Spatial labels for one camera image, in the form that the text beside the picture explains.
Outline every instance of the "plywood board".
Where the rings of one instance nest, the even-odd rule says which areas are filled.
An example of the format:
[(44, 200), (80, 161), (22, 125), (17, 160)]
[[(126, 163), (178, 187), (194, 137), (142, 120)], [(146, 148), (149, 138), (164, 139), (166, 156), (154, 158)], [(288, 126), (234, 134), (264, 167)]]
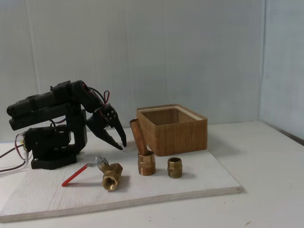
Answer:
[[(241, 192), (240, 184), (206, 150), (179, 154), (183, 177), (171, 179), (167, 174), (168, 157), (156, 157), (156, 173), (138, 174), (137, 149), (131, 129), (126, 129), (127, 147), (117, 150), (88, 134), (88, 144), (79, 155), (79, 162), (61, 169), (27, 172), (0, 213), (0, 222), (40, 219), (79, 213), (96, 212), (143, 204)], [(109, 133), (119, 141), (113, 130)], [(107, 192), (101, 185), (102, 173), (88, 168), (70, 185), (61, 183), (84, 164), (101, 155), (110, 163), (123, 167), (117, 190)]]

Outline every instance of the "white wall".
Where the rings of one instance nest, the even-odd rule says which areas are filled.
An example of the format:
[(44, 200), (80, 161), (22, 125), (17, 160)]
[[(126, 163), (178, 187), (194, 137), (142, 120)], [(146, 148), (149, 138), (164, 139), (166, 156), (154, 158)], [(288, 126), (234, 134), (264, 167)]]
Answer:
[(261, 119), (304, 139), (304, 1), (267, 0)]
[(180, 103), (209, 123), (258, 119), (262, 0), (0, 0), (0, 141), (6, 107), (78, 79), (124, 126)]

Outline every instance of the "wooden box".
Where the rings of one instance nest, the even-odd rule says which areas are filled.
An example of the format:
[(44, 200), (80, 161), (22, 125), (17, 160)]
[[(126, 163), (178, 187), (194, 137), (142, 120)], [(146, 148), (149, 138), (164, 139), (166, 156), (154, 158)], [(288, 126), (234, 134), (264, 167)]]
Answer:
[(207, 148), (207, 118), (179, 104), (137, 109), (147, 145), (157, 156)]

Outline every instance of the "brass fitting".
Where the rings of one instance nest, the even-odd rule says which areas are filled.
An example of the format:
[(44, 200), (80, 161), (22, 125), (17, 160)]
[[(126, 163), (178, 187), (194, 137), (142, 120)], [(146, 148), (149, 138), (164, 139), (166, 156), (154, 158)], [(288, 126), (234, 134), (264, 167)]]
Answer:
[(148, 155), (138, 154), (138, 172), (142, 176), (150, 176), (155, 173), (155, 158), (152, 151)]
[(182, 176), (182, 164), (180, 158), (168, 159), (168, 176), (174, 179)]
[(123, 168), (120, 164), (115, 163), (109, 165), (106, 159), (103, 159), (98, 165), (103, 176), (103, 187), (105, 190), (114, 191), (122, 176)]

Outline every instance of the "black robotic arm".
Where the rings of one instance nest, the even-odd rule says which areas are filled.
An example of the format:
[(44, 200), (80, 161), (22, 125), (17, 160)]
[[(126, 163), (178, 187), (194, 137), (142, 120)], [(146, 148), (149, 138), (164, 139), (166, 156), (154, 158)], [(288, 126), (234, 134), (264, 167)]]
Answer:
[[(93, 113), (86, 119), (86, 111)], [(85, 147), (86, 125), (95, 136), (122, 150), (122, 147), (104, 129), (115, 127), (126, 146), (126, 136), (117, 112), (105, 104), (98, 95), (81, 80), (51, 87), (51, 92), (30, 96), (7, 108), (12, 117), (13, 130), (66, 116), (66, 124), (30, 128), (24, 134), (25, 149), (33, 151), (32, 168), (56, 169), (76, 162), (76, 155)], [(74, 133), (74, 144), (70, 133)]]

